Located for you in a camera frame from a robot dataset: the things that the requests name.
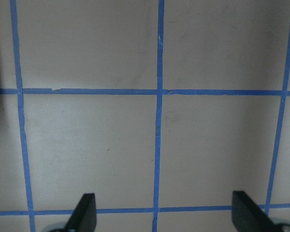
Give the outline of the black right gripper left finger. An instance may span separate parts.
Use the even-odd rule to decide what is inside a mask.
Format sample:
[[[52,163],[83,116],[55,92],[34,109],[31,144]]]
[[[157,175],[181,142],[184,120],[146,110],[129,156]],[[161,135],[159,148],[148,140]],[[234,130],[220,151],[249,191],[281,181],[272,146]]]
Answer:
[[[67,221],[64,232],[94,232],[97,226],[97,209],[94,193],[85,193],[71,217]]]

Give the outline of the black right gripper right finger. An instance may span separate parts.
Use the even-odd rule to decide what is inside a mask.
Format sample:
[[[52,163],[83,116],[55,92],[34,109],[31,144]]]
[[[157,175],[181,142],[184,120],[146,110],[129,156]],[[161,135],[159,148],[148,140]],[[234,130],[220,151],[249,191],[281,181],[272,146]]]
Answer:
[[[232,223],[238,232],[282,232],[282,226],[276,225],[244,192],[232,193]]]

